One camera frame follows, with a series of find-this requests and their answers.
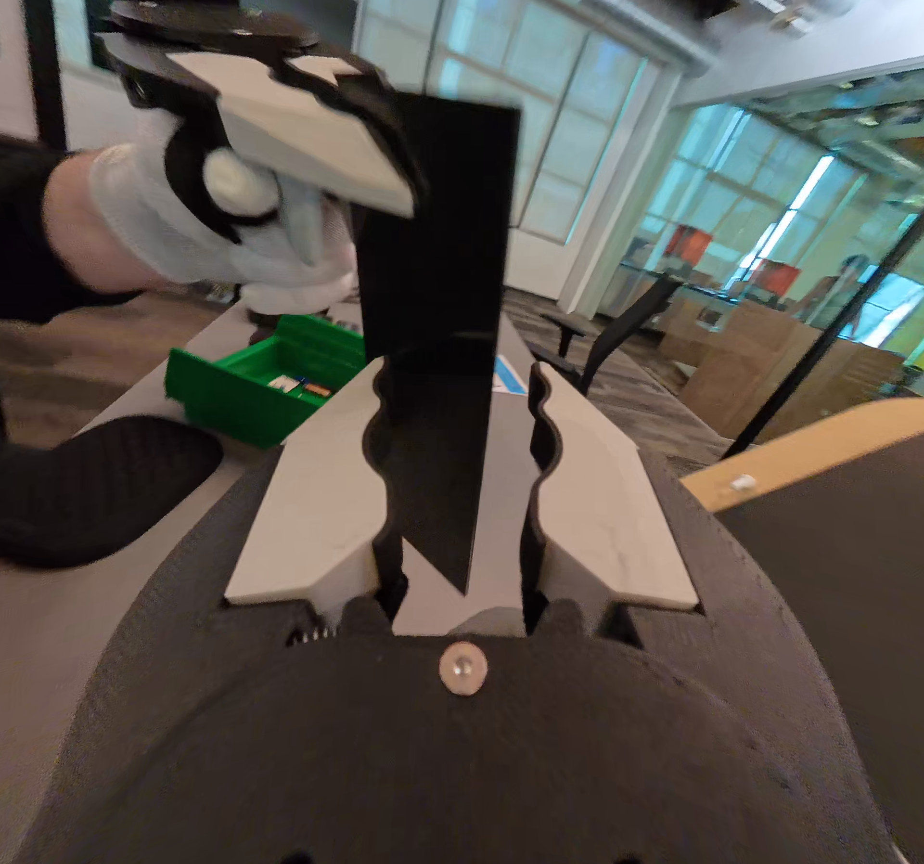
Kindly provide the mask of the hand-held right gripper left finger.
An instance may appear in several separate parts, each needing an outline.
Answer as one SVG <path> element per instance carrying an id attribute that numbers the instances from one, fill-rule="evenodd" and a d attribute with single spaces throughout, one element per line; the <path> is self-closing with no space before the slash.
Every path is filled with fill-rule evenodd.
<path id="1" fill-rule="evenodd" d="M 409 583 L 376 467 L 386 372 L 386 359 L 374 359 L 286 439 L 225 588 L 229 604 L 302 601 L 338 623 L 347 603 L 372 595 L 395 620 Z"/>

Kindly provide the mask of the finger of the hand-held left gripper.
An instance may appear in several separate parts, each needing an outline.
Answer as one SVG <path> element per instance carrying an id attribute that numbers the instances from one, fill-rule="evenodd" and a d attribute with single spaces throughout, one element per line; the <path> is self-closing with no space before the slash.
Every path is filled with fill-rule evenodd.
<path id="1" fill-rule="evenodd" d="M 395 90 L 386 75 L 362 59 L 345 60 L 329 54 L 286 59 L 282 84 L 363 122 L 401 121 Z"/>
<path id="2" fill-rule="evenodd" d="M 363 122 L 282 84 L 255 59 L 174 52 L 172 63 L 216 93 L 240 156 L 363 207 L 411 219 L 428 194 L 401 122 Z"/>

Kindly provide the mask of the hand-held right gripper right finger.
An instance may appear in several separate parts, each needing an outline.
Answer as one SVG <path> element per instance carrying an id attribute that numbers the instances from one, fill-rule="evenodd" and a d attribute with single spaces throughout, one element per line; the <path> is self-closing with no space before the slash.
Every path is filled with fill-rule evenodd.
<path id="1" fill-rule="evenodd" d="M 689 613 L 689 577 L 639 448 L 550 364 L 529 373 L 529 453 L 539 475 L 521 533 L 527 633 L 556 601 L 577 605 L 585 632 L 617 606 Z"/>

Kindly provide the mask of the green plastic bin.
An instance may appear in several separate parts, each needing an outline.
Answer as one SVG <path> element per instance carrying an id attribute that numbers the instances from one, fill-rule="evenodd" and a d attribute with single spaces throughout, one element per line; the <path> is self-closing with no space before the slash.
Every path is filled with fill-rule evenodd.
<path id="1" fill-rule="evenodd" d="M 186 419 L 260 449 L 283 442 L 367 363 L 357 331 L 283 316 L 274 333 L 219 361 L 174 348 L 165 391 Z"/>

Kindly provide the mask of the thin black acrylic sheet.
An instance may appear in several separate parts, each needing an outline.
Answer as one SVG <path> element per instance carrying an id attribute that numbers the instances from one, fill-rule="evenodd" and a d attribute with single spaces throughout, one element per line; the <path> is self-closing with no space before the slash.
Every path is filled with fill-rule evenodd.
<path id="1" fill-rule="evenodd" d="M 357 242 L 366 358 L 383 362 L 363 443 L 386 486 L 391 616 L 410 589 L 403 542 L 468 592 L 521 117 L 412 92 L 394 104 L 425 192 L 411 219 L 368 211 Z"/>

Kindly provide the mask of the person's left forearm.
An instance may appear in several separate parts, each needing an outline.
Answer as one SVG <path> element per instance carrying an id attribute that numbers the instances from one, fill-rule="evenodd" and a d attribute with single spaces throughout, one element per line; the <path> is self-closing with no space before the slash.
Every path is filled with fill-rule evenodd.
<path id="1" fill-rule="evenodd" d="M 100 294 L 53 253 L 41 220 L 44 189 L 65 153 L 1 138 L 1 320 L 44 325 L 82 308 L 113 307 L 138 291 Z"/>

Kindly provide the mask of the person's left hand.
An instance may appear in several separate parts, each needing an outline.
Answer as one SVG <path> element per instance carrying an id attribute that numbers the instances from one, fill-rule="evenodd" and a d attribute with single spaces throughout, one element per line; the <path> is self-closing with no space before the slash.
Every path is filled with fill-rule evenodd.
<path id="1" fill-rule="evenodd" d="M 341 200 L 212 146 L 162 109 L 132 141 L 99 152 L 90 194 L 108 229 L 173 283 L 235 284 L 261 315 L 311 314 L 358 288 Z"/>

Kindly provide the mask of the large black television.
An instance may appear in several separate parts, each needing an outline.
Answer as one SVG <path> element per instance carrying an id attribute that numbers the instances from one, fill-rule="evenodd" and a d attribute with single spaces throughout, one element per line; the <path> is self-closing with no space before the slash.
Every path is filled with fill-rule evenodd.
<path id="1" fill-rule="evenodd" d="M 352 66 L 359 61 L 352 53 L 359 12 L 357 0 L 238 0 L 240 8 L 254 19 L 284 23 L 287 32 L 301 41 L 280 50 L 276 60 L 302 55 L 339 59 Z"/>

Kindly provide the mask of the black office chair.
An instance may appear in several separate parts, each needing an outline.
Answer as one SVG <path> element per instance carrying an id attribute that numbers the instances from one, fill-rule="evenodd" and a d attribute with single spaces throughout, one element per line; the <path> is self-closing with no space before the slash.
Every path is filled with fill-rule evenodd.
<path id="1" fill-rule="evenodd" d="M 544 312 L 540 315 L 547 322 L 557 326 L 560 331 L 556 353 L 531 341 L 526 342 L 526 347 L 538 362 L 550 365 L 583 396 L 587 396 L 603 362 L 630 336 L 636 334 L 649 319 L 664 312 L 676 291 L 683 285 L 684 281 L 674 275 L 667 273 L 657 275 L 654 283 L 646 292 L 596 334 L 582 370 L 567 359 L 567 353 L 574 338 L 590 335 L 590 327 L 578 325 L 573 316 L 552 312 Z"/>

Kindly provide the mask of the cardboard box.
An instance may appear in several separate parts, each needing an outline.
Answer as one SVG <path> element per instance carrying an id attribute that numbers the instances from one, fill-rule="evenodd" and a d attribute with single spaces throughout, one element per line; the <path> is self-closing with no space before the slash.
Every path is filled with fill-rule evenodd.
<path id="1" fill-rule="evenodd" d="M 782 311 L 746 300 L 710 309 L 678 298 L 659 320 L 665 360 L 691 369 L 679 400 L 723 438 L 733 440 L 821 335 Z M 764 427 L 768 442 L 880 396 L 904 359 L 838 338 Z"/>

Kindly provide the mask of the black floor lamp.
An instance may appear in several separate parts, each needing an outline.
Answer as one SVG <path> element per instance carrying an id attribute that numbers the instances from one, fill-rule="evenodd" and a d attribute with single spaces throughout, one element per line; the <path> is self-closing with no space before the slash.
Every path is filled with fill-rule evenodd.
<path id="1" fill-rule="evenodd" d="M 800 358 L 791 372 L 786 375 L 754 417 L 745 425 L 743 431 L 733 440 L 722 455 L 722 460 L 744 452 L 758 438 L 762 430 L 802 385 L 816 365 L 821 362 L 834 345 L 836 339 L 838 339 L 841 330 L 861 312 L 866 301 L 879 289 L 885 278 L 901 264 L 918 244 L 922 234 L 923 212 L 919 212 L 907 228 L 907 231 L 898 239 L 895 246 L 889 250 L 872 272 L 870 278 L 864 284 L 861 284 L 841 311 L 834 317 L 832 323 L 822 331 L 821 335 Z"/>

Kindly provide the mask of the orange 3D printer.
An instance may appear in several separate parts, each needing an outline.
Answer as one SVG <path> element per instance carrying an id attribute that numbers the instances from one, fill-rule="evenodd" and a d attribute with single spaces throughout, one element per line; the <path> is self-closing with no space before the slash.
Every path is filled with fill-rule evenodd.
<path id="1" fill-rule="evenodd" d="M 763 291 L 772 297 L 782 298 L 799 278 L 799 268 L 771 258 L 761 258 L 747 279 L 751 289 Z"/>
<path id="2" fill-rule="evenodd" d="M 663 257 L 695 267 L 705 255 L 711 242 L 712 235 L 709 232 L 692 225 L 679 224 L 664 248 Z"/>

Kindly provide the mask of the spiral silver duct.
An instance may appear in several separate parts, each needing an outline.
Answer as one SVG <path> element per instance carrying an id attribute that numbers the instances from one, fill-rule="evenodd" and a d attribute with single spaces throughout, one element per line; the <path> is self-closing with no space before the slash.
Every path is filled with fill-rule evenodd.
<path id="1" fill-rule="evenodd" d="M 721 61 L 718 43 L 702 22 L 668 0 L 581 0 L 594 13 L 630 27 L 691 66 L 700 76 Z"/>

